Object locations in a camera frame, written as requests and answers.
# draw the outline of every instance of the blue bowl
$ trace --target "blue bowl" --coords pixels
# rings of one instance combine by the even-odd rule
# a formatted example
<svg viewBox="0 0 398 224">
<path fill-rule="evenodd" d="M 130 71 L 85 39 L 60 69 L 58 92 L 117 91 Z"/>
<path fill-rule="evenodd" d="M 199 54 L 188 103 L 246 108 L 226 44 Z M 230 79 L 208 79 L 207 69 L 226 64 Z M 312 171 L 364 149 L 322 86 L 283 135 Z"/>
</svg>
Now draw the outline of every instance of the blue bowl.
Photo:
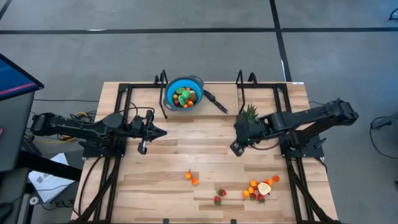
<svg viewBox="0 0 398 224">
<path fill-rule="evenodd" d="M 163 100 L 163 104 L 165 107 L 171 111 L 188 111 L 192 110 L 192 108 L 196 107 L 201 99 L 203 98 L 203 86 L 204 82 L 201 78 L 191 75 L 188 77 L 180 77 L 176 78 L 173 81 L 171 81 L 169 84 L 166 86 L 166 94 L 165 98 Z M 185 88 L 189 87 L 191 90 L 195 91 L 195 93 L 198 96 L 198 100 L 193 106 L 190 106 L 188 108 L 180 108 L 176 107 L 173 103 L 173 95 L 175 94 L 175 91 L 178 88 Z"/>
</svg>

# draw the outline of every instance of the green fruit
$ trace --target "green fruit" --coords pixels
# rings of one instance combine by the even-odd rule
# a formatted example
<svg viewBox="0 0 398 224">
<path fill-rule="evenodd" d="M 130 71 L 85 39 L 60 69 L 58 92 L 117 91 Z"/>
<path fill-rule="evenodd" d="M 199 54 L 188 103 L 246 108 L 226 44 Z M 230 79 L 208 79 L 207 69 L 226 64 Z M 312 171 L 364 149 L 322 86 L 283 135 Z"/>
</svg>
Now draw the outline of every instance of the green fruit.
<svg viewBox="0 0 398 224">
<path fill-rule="evenodd" d="M 179 95 L 179 94 L 181 94 L 183 91 L 185 91 L 184 88 L 178 88 L 175 92 Z"/>
<path fill-rule="evenodd" d="M 182 98 L 181 95 L 178 96 L 178 102 L 180 102 L 181 106 L 183 106 L 185 104 L 185 100 Z"/>
<path fill-rule="evenodd" d="M 181 97 L 184 98 L 184 100 L 189 98 L 189 91 L 188 90 L 184 90 L 181 93 Z"/>
<path fill-rule="evenodd" d="M 196 93 L 191 93 L 188 99 L 195 103 L 198 100 L 198 96 Z"/>
</svg>

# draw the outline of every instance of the strawberry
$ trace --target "strawberry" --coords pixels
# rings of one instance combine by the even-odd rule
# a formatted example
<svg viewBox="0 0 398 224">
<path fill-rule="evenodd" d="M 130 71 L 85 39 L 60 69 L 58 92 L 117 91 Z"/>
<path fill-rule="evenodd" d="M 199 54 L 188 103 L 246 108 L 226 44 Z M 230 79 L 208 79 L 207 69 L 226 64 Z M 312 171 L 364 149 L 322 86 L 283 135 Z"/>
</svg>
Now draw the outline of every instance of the strawberry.
<svg viewBox="0 0 398 224">
<path fill-rule="evenodd" d="M 214 197 L 214 204 L 215 205 L 221 205 L 221 198 L 219 196 Z"/>
<path fill-rule="evenodd" d="M 255 200 L 257 195 L 255 193 L 250 194 L 250 200 Z"/>
<path fill-rule="evenodd" d="M 219 190 L 217 190 L 217 195 L 218 196 L 225 196 L 226 195 L 226 191 L 224 189 L 219 189 Z"/>
<path fill-rule="evenodd" d="M 257 196 L 257 201 L 259 201 L 260 203 L 266 204 L 266 200 L 264 199 L 264 196 L 262 194 L 259 194 Z"/>
</svg>

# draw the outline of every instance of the orange fruit piece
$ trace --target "orange fruit piece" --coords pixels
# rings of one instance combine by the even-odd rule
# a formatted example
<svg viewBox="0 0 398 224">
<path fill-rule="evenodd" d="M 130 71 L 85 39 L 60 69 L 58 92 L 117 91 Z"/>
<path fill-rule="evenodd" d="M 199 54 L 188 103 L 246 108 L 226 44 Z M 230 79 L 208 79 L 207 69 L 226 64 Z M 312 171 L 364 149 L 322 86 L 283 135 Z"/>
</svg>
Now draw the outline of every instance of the orange fruit piece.
<svg viewBox="0 0 398 224">
<path fill-rule="evenodd" d="M 264 183 L 268 184 L 268 185 L 272 185 L 272 179 L 267 179 L 266 181 L 264 181 Z"/>
<path fill-rule="evenodd" d="M 254 187 L 249 187 L 248 192 L 249 192 L 250 194 L 253 194 L 253 193 L 254 193 Z"/>
<path fill-rule="evenodd" d="M 273 177 L 273 179 L 274 179 L 275 182 L 279 182 L 279 180 L 280 180 L 280 178 L 279 178 L 277 175 L 275 175 L 275 176 Z"/>
<path fill-rule="evenodd" d="M 250 181 L 250 186 L 257 187 L 258 183 L 255 180 Z"/>
<path fill-rule="evenodd" d="M 189 170 L 188 172 L 185 173 L 185 178 L 188 180 L 192 178 L 191 170 Z"/>
<path fill-rule="evenodd" d="M 247 190 L 244 190 L 243 191 L 243 200 L 246 199 L 249 195 L 250 195 L 250 193 Z"/>
<path fill-rule="evenodd" d="M 191 181 L 192 181 L 192 184 L 195 186 L 199 184 L 199 180 L 194 177 L 192 177 Z"/>
</svg>

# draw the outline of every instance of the fruit piece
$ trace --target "fruit piece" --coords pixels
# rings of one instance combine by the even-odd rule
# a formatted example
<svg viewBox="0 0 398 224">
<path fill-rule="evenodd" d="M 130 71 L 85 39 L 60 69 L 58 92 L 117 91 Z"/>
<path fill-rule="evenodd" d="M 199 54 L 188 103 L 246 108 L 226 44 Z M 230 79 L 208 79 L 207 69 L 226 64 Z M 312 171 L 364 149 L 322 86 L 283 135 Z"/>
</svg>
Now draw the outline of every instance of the fruit piece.
<svg viewBox="0 0 398 224">
<path fill-rule="evenodd" d="M 178 96 L 178 102 L 180 103 L 181 106 L 185 104 L 185 100 L 181 97 L 181 95 Z"/>
<path fill-rule="evenodd" d="M 249 192 L 250 194 L 254 193 L 254 187 L 249 187 L 248 192 Z"/>
<path fill-rule="evenodd" d="M 264 196 L 262 194 L 259 194 L 257 196 L 257 201 L 259 201 L 260 203 L 266 204 L 266 200 L 264 199 Z"/>
<path fill-rule="evenodd" d="M 224 189 L 219 189 L 219 190 L 217 190 L 217 195 L 218 196 L 225 196 L 226 195 L 226 191 Z"/>
<path fill-rule="evenodd" d="M 181 94 L 183 91 L 185 91 L 184 88 L 178 88 L 175 92 L 179 95 L 179 94 Z"/>
<path fill-rule="evenodd" d="M 280 180 L 280 178 L 279 178 L 277 175 L 275 175 L 275 176 L 273 177 L 273 179 L 274 179 L 275 182 L 279 182 L 279 180 Z"/>
<path fill-rule="evenodd" d="M 182 91 L 182 93 L 181 93 L 181 96 L 182 96 L 182 98 L 183 98 L 184 100 L 188 99 L 188 98 L 189 98 L 189 95 L 190 95 L 190 93 L 189 93 L 188 90 L 184 90 L 184 91 Z"/>
<path fill-rule="evenodd" d="M 246 199 L 249 195 L 250 195 L 250 193 L 247 190 L 244 190 L 243 191 L 243 200 Z"/>
<path fill-rule="evenodd" d="M 191 181 L 192 181 L 192 184 L 195 186 L 199 184 L 199 180 L 194 177 L 191 178 Z"/>
<path fill-rule="evenodd" d="M 188 172 L 185 173 L 185 178 L 188 180 L 192 178 L 191 170 L 189 170 Z"/>
<path fill-rule="evenodd" d="M 255 200 L 257 198 L 257 195 L 255 193 L 250 194 L 250 200 Z"/>
<path fill-rule="evenodd" d="M 191 93 L 190 95 L 189 95 L 189 98 L 188 98 L 190 101 L 192 101 L 192 102 L 196 102 L 196 101 L 198 101 L 198 95 L 196 94 L 196 93 Z"/>
<path fill-rule="evenodd" d="M 257 187 L 262 195 L 266 195 L 271 192 L 271 187 L 266 183 L 261 182 Z"/>
<path fill-rule="evenodd" d="M 257 187 L 258 183 L 255 180 L 250 181 L 250 186 Z"/>
<path fill-rule="evenodd" d="M 221 198 L 219 196 L 214 197 L 214 204 L 215 205 L 221 205 Z"/>
<path fill-rule="evenodd" d="M 264 183 L 272 186 L 272 179 L 267 179 L 266 181 L 264 181 Z"/>
</svg>

